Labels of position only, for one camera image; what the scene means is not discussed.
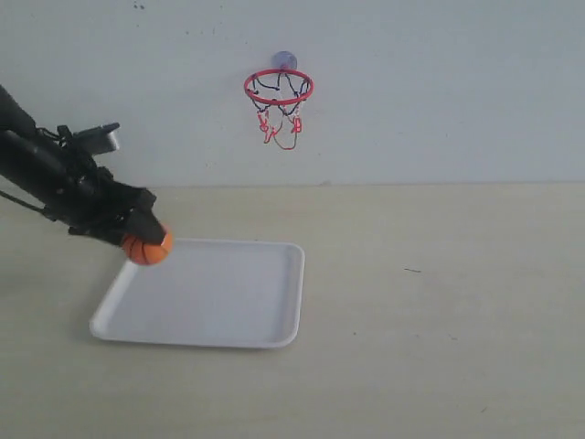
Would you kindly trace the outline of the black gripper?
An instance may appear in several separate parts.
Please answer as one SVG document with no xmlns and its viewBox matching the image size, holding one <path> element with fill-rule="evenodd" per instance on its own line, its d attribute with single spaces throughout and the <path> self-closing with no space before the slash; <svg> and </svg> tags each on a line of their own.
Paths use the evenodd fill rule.
<svg viewBox="0 0 585 439">
<path fill-rule="evenodd" d="M 120 245 L 122 239 L 161 245 L 165 228 L 153 213 L 156 196 L 145 187 L 116 181 L 104 167 L 86 173 L 54 172 L 54 219 L 73 235 Z"/>
</svg>

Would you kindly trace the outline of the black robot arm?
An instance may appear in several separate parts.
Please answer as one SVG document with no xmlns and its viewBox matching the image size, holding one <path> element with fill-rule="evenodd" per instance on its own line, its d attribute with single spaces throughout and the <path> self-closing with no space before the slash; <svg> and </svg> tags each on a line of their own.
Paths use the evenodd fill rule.
<svg viewBox="0 0 585 439">
<path fill-rule="evenodd" d="M 34 206 L 6 192 L 1 195 L 48 220 L 68 226 L 72 236 L 120 247 L 124 239 L 161 246 L 170 233 L 153 213 L 155 195 L 145 187 L 115 180 L 96 155 L 118 148 L 108 123 L 73 133 L 37 126 L 7 90 L 1 91 L 1 175 L 39 201 Z"/>
</svg>

